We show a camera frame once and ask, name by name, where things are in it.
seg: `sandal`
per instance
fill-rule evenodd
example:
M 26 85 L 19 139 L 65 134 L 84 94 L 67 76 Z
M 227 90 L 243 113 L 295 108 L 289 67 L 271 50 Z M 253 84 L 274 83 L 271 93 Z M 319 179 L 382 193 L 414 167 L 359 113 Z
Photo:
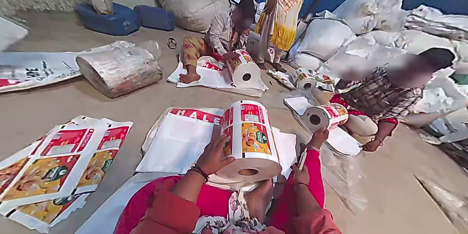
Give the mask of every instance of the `sandal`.
M 169 49 L 176 49 L 177 48 L 177 41 L 173 37 L 170 37 L 167 40 L 167 47 Z

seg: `bangle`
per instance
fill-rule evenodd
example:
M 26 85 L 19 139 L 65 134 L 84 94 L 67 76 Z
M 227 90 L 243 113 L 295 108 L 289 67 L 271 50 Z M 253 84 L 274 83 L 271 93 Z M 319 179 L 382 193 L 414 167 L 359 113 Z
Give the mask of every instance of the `bangle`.
M 374 138 L 371 139 L 371 141 L 376 141 L 376 140 L 379 141 L 379 146 L 383 145 L 382 140 L 378 139 L 377 137 L 374 137 Z
M 307 184 L 302 183 L 302 182 L 296 183 L 296 185 L 305 185 L 307 188 L 309 187 Z
M 209 180 L 208 175 L 199 166 L 194 165 L 194 166 L 192 166 L 192 168 L 189 169 L 189 171 L 190 170 L 196 171 L 197 173 L 199 173 L 200 175 L 202 175 L 205 178 L 205 183 L 208 182 L 208 180 Z

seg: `seated person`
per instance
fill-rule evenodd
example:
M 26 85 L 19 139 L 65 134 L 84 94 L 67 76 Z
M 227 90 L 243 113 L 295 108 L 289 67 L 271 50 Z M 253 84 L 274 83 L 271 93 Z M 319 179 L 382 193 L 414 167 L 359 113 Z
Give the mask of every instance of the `seated person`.
M 247 34 L 255 21 L 254 0 L 240 0 L 239 4 L 222 10 L 211 21 L 205 38 L 184 38 L 184 68 L 187 74 L 180 74 L 180 81 L 190 83 L 200 79 L 196 72 L 197 60 L 211 56 L 218 61 L 231 60 L 240 55 L 236 49 L 245 49 Z
M 352 90 L 335 94 L 331 103 L 348 108 L 349 119 L 344 127 L 359 136 L 374 136 L 363 146 L 364 151 L 375 152 L 383 145 L 411 108 L 423 98 L 423 89 L 439 69 L 452 65 L 454 55 L 448 49 L 431 48 L 408 58 L 405 66 L 377 67 L 365 79 L 359 81 L 340 80 L 336 89 L 360 84 Z
M 307 144 L 303 169 L 292 166 L 284 192 L 270 211 L 268 227 L 265 214 L 272 200 L 272 179 L 261 181 L 246 194 L 204 184 L 206 175 L 234 161 L 234 157 L 223 158 L 223 147 L 230 137 L 221 136 L 205 147 L 184 176 L 156 179 L 135 193 L 114 233 L 341 234 L 330 212 L 323 208 L 325 191 L 318 150 L 327 138 L 327 130 L 317 131 Z

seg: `packaging film roll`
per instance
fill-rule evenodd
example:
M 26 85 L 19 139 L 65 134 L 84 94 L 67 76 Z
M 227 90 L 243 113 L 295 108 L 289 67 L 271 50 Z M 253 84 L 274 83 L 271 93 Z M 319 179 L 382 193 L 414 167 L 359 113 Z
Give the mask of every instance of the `packaging film roll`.
M 260 86 L 260 68 L 255 64 L 249 52 L 238 49 L 238 58 L 232 59 L 227 66 L 237 88 L 256 88 Z
M 338 103 L 320 105 L 308 108 L 301 119 L 312 132 L 320 128 L 330 130 L 348 121 L 348 110 Z
M 231 136 L 224 153 L 236 161 L 216 174 L 234 182 L 257 182 L 281 172 L 278 152 L 266 108 L 256 101 L 241 100 L 224 112 L 221 135 Z
M 306 68 L 296 69 L 292 80 L 294 81 L 294 84 L 296 85 L 296 88 L 298 90 L 305 91 L 307 89 L 314 88 L 315 86 L 317 86 L 317 81 Z

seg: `standing person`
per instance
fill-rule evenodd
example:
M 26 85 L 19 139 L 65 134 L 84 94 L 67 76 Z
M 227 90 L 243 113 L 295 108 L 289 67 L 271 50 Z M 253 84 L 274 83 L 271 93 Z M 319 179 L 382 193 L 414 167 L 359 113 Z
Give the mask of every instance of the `standing person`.
M 405 66 L 377 67 L 368 77 L 358 81 L 340 80 L 336 89 L 360 86 L 346 93 L 335 94 L 331 103 L 348 108 L 349 119 L 344 127 L 359 136 L 373 136 L 363 150 L 375 152 L 411 108 L 423 98 L 423 90 L 432 74 L 452 65 L 455 58 L 448 49 L 431 48 L 407 58 Z
M 273 68 L 286 72 L 279 59 L 284 50 L 289 50 L 294 42 L 299 11 L 303 0 L 267 0 L 255 32 L 261 34 L 258 67 L 266 70 L 265 58 L 269 58 L 270 42 L 275 49 Z
M 319 149 L 327 138 L 328 131 L 322 129 L 307 144 L 304 168 L 292 167 L 268 227 L 264 223 L 272 199 L 271 179 L 245 194 L 204 184 L 207 175 L 234 161 L 233 157 L 223 158 L 222 149 L 230 138 L 221 136 L 205 148 L 184 176 L 156 179 L 135 193 L 114 233 L 341 234 L 330 212 L 323 208 Z
M 187 74 L 180 74 L 180 81 L 190 83 L 200 79 L 196 72 L 197 61 L 202 56 L 211 56 L 218 61 L 229 61 L 240 55 L 233 52 L 245 49 L 247 34 L 255 21 L 254 0 L 240 0 L 239 4 L 221 10 L 213 17 L 204 38 L 184 38 L 184 68 Z

